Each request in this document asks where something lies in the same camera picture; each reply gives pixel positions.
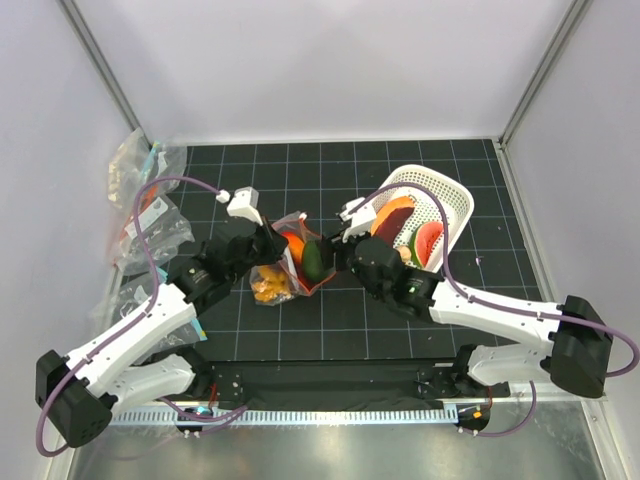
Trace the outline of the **clear zip bag orange zipper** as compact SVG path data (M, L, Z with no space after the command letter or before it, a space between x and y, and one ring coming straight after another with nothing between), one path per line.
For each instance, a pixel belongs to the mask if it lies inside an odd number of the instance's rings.
M295 233L305 242L305 244L309 241L319 241L321 239L321 236L308 228L306 224L306 219L307 219L306 213L296 211L294 213L286 215L285 217L273 222L271 226L280 235L282 235L282 233L285 231L291 231ZM320 289L321 286L328 283L336 275L336 272L325 271L324 279L317 284L312 284L305 278L302 271L302 264L296 265L294 263L288 247L286 248L282 258L277 263L272 265L263 265L263 266L271 266L271 267L279 268L280 270L284 271L288 276L289 287L291 289L292 297L289 300L286 300L284 302L293 300L294 298L299 296L305 296L305 297L312 296L317 290ZM265 305L260 303L257 303L257 304L263 305L263 306L275 306L281 303L278 303L275 305Z

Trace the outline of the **yellow orange ginger root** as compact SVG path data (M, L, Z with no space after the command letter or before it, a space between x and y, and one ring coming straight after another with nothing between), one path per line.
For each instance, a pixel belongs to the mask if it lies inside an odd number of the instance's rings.
M275 305L292 297L288 276L279 268L259 266L252 270L251 289L257 303Z

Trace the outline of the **white perforated plastic basket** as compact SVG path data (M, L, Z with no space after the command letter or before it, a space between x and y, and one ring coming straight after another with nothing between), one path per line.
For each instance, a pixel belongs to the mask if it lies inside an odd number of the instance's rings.
M474 199L464 186L427 167L407 165L396 168L383 183L385 189L371 201L376 213L390 200L410 196L414 213L405 222L392 247L409 247L413 232L423 223L439 221L443 234L436 242L425 271L435 272L443 264L443 245L452 248L474 210Z

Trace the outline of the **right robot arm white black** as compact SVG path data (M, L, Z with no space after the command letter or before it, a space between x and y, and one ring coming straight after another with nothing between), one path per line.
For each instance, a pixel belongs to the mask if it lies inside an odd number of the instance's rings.
M324 265L348 270L365 291L398 316L482 330L502 347L467 345L450 372L453 389L475 395L503 382L550 380L564 391L597 399L604 393L612 332L590 304L569 296L561 305L491 294L404 264L378 237L319 242Z

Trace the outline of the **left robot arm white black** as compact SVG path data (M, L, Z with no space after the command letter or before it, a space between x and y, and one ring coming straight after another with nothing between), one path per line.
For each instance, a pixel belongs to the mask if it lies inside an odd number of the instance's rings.
M36 362L35 380L35 401L41 409L38 451L50 453L43 438L47 423L68 447L78 448L129 408L168 395L184 394L190 400L207 396L213 371L190 348L143 367L135 363L166 335L226 298L252 268L280 260L287 246L266 220L226 221L128 316L66 355L54 350L43 354Z

